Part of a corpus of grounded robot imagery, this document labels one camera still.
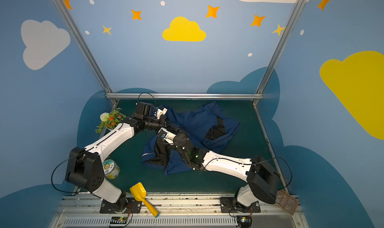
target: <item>white flower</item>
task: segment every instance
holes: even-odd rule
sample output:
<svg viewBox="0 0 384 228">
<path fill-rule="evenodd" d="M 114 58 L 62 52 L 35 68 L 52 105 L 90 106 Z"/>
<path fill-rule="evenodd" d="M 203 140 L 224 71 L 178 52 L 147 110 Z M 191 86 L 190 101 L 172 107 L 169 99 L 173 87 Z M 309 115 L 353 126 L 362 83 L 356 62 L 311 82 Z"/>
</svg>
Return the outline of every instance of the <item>white flower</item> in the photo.
<svg viewBox="0 0 384 228">
<path fill-rule="evenodd" d="M 102 113 L 100 115 L 100 120 L 103 121 L 103 122 L 107 122 L 110 116 L 111 115 L 109 113 Z"/>
</svg>

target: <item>potted plant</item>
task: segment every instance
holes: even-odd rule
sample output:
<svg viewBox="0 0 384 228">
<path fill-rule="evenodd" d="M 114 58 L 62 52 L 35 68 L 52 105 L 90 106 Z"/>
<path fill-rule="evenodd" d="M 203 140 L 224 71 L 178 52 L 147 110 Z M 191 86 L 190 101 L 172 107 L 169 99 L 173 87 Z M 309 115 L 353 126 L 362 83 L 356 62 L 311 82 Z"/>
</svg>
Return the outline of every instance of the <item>potted plant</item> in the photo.
<svg viewBox="0 0 384 228">
<path fill-rule="evenodd" d="M 107 127 L 107 129 L 112 130 L 115 129 L 116 126 L 127 116 L 120 113 L 121 108 L 117 108 L 113 110 L 111 113 L 102 113 L 100 115 L 101 123 L 98 126 L 98 129 L 96 129 L 96 133 L 101 133 L 104 126 Z"/>
</svg>

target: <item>navy blue garment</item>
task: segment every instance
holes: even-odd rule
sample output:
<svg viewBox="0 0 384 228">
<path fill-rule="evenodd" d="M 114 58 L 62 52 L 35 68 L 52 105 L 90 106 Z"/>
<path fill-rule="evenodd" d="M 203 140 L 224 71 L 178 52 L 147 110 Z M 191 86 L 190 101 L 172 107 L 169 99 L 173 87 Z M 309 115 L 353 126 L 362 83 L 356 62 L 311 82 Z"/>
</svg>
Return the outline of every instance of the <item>navy blue garment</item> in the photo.
<svg viewBox="0 0 384 228">
<path fill-rule="evenodd" d="M 190 140 L 196 147 L 207 148 L 215 153 L 223 152 L 228 141 L 232 139 L 233 135 L 240 128 L 240 123 L 225 115 L 222 108 L 218 106 L 216 102 L 202 106 L 193 112 L 188 111 L 181 114 L 177 113 L 170 107 L 166 108 L 168 108 L 166 113 L 167 119 L 171 123 L 174 123 L 181 129 L 185 130 L 189 134 Z M 212 128 L 220 125 L 223 125 L 225 128 L 223 135 L 220 135 L 215 139 L 209 138 L 208 134 L 211 133 Z M 189 168 L 180 157 L 180 154 L 173 149 L 170 150 L 169 158 L 166 160 L 164 166 L 160 164 L 147 163 L 146 161 L 156 157 L 156 141 L 157 135 L 152 137 L 143 147 L 141 162 L 144 166 L 164 169 L 165 175 L 191 170 L 191 168 Z"/>
</svg>

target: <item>black mounting plate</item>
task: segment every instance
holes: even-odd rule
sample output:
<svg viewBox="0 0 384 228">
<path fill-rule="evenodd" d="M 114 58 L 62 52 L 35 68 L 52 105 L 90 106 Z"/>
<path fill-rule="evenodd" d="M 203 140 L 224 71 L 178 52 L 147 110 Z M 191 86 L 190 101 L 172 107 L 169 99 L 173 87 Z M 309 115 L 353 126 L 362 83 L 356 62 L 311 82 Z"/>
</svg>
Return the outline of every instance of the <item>black mounting plate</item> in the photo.
<svg viewBox="0 0 384 228">
<path fill-rule="evenodd" d="M 100 208 L 100 214 L 128 214 L 129 213 L 129 206 L 132 207 L 131 213 L 138 214 L 140 213 L 142 202 L 138 202 L 133 197 L 127 197 L 127 209 L 123 211 L 122 213 L 116 213 L 114 212 L 114 207 L 110 206 L 109 202 L 101 202 L 101 208 Z"/>
<path fill-rule="evenodd" d="M 261 212 L 259 201 L 253 202 L 251 207 L 253 213 Z M 220 208 L 221 213 L 237 213 L 235 207 L 233 206 L 233 197 L 220 197 Z M 251 213 L 251 208 L 244 213 Z"/>
</svg>

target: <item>blue wall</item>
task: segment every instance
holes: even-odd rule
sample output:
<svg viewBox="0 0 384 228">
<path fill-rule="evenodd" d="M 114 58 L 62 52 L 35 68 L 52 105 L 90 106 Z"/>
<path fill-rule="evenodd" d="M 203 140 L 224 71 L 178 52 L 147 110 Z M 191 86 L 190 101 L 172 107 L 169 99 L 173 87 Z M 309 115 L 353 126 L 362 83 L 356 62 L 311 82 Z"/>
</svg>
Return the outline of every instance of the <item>blue wall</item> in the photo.
<svg viewBox="0 0 384 228">
<path fill-rule="evenodd" d="M 25 20 L 48 20 L 68 31 L 51 0 L 0 0 L 0 10 L 0 149 L 5 168 L 0 223 L 23 227 L 32 220 L 30 227 L 47 227 L 63 195 L 49 185 L 51 172 L 77 146 L 82 110 L 102 87 L 72 36 L 69 46 L 41 69 L 24 63 Z M 103 94 L 97 97 L 97 105 L 109 111 L 111 102 Z M 94 132 L 98 121 L 91 123 L 88 129 Z M 97 136 L 90 134 L 89 142 Z M 71 191 L 73 186 L 63 182 L 65 167 L 57 170 L 54 182 Z"/>
<path fill-rule="evenodd" d="M 321 1 L 305 5 L 257 107 L 311 228 L 384 227 L 384 140 L 363 129 L 319 73 L 331 59 L 384 53 L 384 3 L 331 0 L 322 11 Z"/>
<path fill-rule="evenodd" d="M 93 1 L 70 0 L 70 12 L 115 92 L 145 88 L 158 93 L 206 93 L 217 90 L 210 88 L 217 82 L 239 82 L 268 65 L 279 39 L 272 32 L 278 24 L 284 27 L 293 8 L 292 3 L 240 0 Z M 217 18 L 206 18 L 208 5 L 220 7 Z M 141 11 L 141 20 L 132 19 L 131 9 Z M 260 27 L 251 26 L 255 15 L 265 16 Z M 178 16 L 197 22 L 206 38 L 163 39 L 163 31 Z M 103 26 L 111 28 L 111 35 L 103 33 Z"/>
</svg>

